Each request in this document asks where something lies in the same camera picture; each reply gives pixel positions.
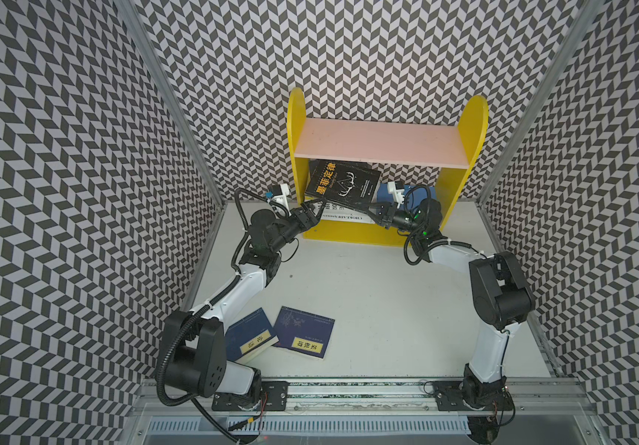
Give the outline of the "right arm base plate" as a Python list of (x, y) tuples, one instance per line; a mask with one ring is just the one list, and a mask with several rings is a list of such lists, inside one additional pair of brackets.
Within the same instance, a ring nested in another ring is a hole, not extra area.
[(440, 412), (508, 412), (515, 408), (505, 381), (481, 383), (466, 380), (438, 380), (430, 383), (431, 395)]

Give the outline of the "black book white character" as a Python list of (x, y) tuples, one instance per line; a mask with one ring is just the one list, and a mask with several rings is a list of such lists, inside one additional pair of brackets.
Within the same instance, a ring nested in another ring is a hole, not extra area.
[[(325, 162), (325, 159), (311, 159), (309, 161), (309, 171), (313, 172), (321, 163)], [(353, 161), (343, 161), (344, 164), (346, 164), (347, 166), (353, 166), (353, 167), (357, 167), (357, 168), (364, 168), (364, 169), (368, 169), (371, 170), (373, 167), (371, 166), (371, 164), (366, 163), (366, 162), (353, 162)]]

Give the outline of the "aluminium corner post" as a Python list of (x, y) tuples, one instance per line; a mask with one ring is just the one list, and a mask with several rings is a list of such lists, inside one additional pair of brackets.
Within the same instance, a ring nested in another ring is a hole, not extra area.
[(119, 17), (128, 29), (130, 39), (136, 46), (139, 54), (150, 73), (154, 84), (160, 94), (173, 122), (175, 122), (180, 137), (184, 142), (196, 168), (206, 183), (209, 194), (217, 206), (224, 205), (224, 199), (219, 192), (215, 180), (206, 164), (201, 147), (194, 137), (185, 113), (180, 107), (180, 102), (175, 95), (169, 77), (163, 70), (162, 63), (154, 50), (152, 42), (146, 33), (140, 15), (136, 9), (136, 3), (128, 0), (115, 1)]
[(540, 111), (547, 103), (551, 92), (553, 92), (553, 88), (567, 70), (570, 60), (574, 57), (574, 54), (582, 43), (586, 33), (588, 33), (588, 30), (592, 27), (604, 4), (605, 1), (589, 0), (585, 1), (581, 9), (579, 9), (577, 18), (567, 32), (566, 37), (564, 37), (564, 42), (562, 42), (556, 51), (551, 65), (547, 68), (533, 98), (525, 108), (525, 112), (518, 122), (514, 133), (501, 153), (501, 157), (499, 157), (491, 174), (488, 176), (488, 180), (486, 180), (484, 187), (477, 196), (475, 200), (477, 207), (484, 208), (486, 206), (489, 197), (498, 186), (501, 178), (505, 175), (518, 149), (527, 138), (538, 115), (540, 115)]

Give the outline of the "yellow pink blue bookshelf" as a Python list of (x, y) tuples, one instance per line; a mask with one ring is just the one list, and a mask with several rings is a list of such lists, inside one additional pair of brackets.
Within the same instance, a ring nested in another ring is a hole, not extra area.
[(301, 88), (289, 96), (286, 129), (297, 200), (306, 200), (312, 159), (440, 168), (435, 184), (445, 229), (488, 131), (488, 100), (474, 96), (455, 126), (308, 118)]

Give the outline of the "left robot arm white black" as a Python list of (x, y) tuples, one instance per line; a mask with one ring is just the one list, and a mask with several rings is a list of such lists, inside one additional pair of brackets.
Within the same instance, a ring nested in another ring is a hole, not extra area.
[(243, 236), (232, 254), (232, 279), (210, 299), (165, 320), (154, 374), (162, 404), (178, 406), (217, 393), (259, 399), (260, 372), (228, 360), (227, 324), (275, 278), (281, 250), (318, 225), (325, 206), (324, 200), (310, 200), (281, 215), (263, 209), (251, 218), (239, 210)]

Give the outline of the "aluminium corner post left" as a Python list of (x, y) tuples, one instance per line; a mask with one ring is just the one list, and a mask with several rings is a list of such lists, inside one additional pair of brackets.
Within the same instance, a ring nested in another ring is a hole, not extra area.
[(196, 168), (206, 183), (209, 194), (217, 206), (224, 205), (224, 199), (219, 192), (215, 180), (206, 164), (201, 147), (194, 137), (185, 113), (180, 107), (180, 102), (175, 95), (169, 77), (163, 70), (162, 63), (154, 50), (152, 42), (146, 33), (140, 15), (136, 9), (136, 3), (128, 0), (115, 1), (119, 17), (128, 29), (130, 39), (136, 46), (139, 54), (150, 73), (154, 84), (160, 94), (173, 122), (175, 122), (180, 137), (184, 142)]

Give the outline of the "white thin book small text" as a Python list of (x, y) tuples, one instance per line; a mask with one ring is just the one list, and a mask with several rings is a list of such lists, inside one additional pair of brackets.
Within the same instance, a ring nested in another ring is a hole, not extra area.
[(345, 222), (345, 223), (357, 223), (357, 224), (374, 224), (374, 220), (366, 214), (350, 212), (350, 213), (338, 213), (330, 212), (323, 213), (321, 220), (332, 222)]

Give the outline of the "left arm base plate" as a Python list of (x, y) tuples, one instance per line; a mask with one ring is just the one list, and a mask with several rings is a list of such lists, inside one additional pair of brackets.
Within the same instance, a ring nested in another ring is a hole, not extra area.
[(255, 384), (245, 395), (217, 393), (212, 410), (228, 413), (284, 412), (288, 402), (289, 382), (263, 380)]

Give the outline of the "navy book yellow label flat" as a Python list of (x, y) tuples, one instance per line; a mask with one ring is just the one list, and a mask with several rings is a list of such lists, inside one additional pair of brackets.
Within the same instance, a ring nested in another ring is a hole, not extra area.
[(282, 306), (274, 325), (278, 337), (275, 347), (322, 360), (334, 324), (332, 318)]

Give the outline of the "white book black bold text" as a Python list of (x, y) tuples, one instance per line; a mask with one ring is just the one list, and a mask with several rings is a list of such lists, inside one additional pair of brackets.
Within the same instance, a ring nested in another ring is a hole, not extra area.
[(347, 209), (345, 207), (339, 206), (339, 205), (334, 204), (332, 202), (328, 202), (326, 204), (325, 209), (324, 209), (324, 213), (330, 213), (330, 212), (338, 212), (338, 213), (357, 212), (357, 213), (363, 213), (361, 211), (355, 211), (355, 210), (352, 210), (352, 209)]

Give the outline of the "aluminium front rail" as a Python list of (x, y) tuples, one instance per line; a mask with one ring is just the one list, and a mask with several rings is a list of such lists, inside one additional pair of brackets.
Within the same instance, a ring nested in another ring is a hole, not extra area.
[(574, 378), (510, 378), (493, 402), (470, 408), (454, 378), (271, 378), (258, 402), (294, 415), (595, 415)]

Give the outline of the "black book orange title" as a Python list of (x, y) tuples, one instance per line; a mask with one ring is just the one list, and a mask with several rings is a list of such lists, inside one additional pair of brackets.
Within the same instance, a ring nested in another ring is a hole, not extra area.
[(325, 159), (313, 172), (305, 195), (326, 200), (347, 209), (365, 211), (373, 203), (381, 173), (375, 169), (347, 166), (343, 161)]

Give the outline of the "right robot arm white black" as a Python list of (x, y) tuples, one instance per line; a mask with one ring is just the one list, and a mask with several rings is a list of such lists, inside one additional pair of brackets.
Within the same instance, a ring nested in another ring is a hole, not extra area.
[(460, 395), (470, 410), (508, 404), (506, 353), (511, 339), (536, 307), (516, 256), (508, 251), (488, 255), (443, 235), (439, 229), (441, 205), (433, 198), (425, 198), (411, 211), (396, 202), (376, 202), (366, 213), (375, 224), (396, 228), (405, 237), (403, 252), (408, 264), (424, 261), (443, 265), (470, 278), (473, 307), (481, 320), (475, 351), (464, 367), (462, 381), (437, 385), (436, 394)]

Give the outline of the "aluminium corner post right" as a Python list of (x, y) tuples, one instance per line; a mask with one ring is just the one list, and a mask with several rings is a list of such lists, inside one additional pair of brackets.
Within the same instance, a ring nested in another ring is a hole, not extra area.
[(579, 9), (577, 18), (567, 32), (566, 37), (564, 37), (564, 42), (562, 42), (556, 51), (551, 65), (547, 68), (533, 98), (525, 108), (525, 112), (518, 122), (514, 133), (501, 153), (501, 157), (499, 157), (491, 174), (488, 176), (488, 180), (486, 180), (484, 187), (477, 196), (475, 200), (477, 207), (484, 208), (486, 206), (489, 197), (498, 186), (501, 178), (505, 175), (518, 149), (527, 138), (538, 115), (540, 115), (540, 111), (547, 103), (551, 92), (553, 92), (553, 88), (567, 70), (570, 60), (574, 57), (574, 54), (582, 43), (586, 33), (588, 33), (588, 30), (592, 27), (604, 4), (605, 1), (589, 0), (585, 1), (581, 9)]

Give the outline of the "navy book yellow label tilted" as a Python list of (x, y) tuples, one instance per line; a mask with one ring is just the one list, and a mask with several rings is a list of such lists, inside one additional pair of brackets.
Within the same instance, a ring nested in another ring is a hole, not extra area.
[(279, 339), (269, 317), (259, 308), (232, 324), (225, 333), (225, 341), (227, 360), (248, 365)]

